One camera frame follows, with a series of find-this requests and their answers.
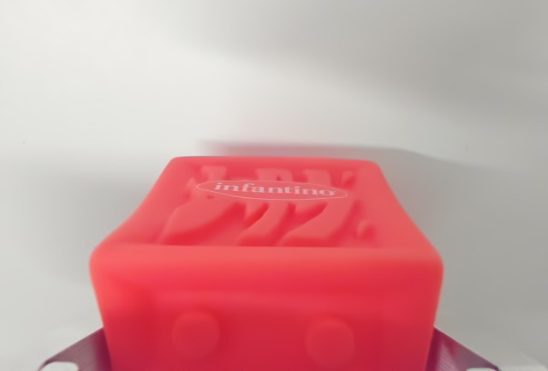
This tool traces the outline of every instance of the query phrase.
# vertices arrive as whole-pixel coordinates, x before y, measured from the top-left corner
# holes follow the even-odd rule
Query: infantino logo
[[[287,181],[208,181],[196,188],[213,194],[257,200],[326,200],[347,196],[338,188]]]

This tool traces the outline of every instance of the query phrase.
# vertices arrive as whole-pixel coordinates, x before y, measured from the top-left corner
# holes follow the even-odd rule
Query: red toy
[[[442,279],[341,159],[173,159],[91,266],[114,371],[424,371]]]

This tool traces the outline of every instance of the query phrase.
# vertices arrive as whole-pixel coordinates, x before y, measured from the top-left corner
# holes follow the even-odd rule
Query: rounded circular bump
[[[308,355],[319,366],[339,368],[348,364],[354,355],[354,332],[344,321],[323,318],[308,328],[306,344]]]
[[[188,311],[173,325],[173,343],[182,356],[200,359],[217,347],[220,329],[217,319],[206,311]]]

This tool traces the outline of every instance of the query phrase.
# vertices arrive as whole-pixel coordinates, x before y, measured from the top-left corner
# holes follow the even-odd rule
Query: top surface of block
[[[173,159],[109,241],[433,249],[376,164],[309,158]]]

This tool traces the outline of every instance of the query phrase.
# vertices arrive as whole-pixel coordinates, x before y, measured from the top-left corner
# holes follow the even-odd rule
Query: translucent red plastic
[[[424,371],[442,279],[344,159],[173,159],[91,269],[114,371]]]

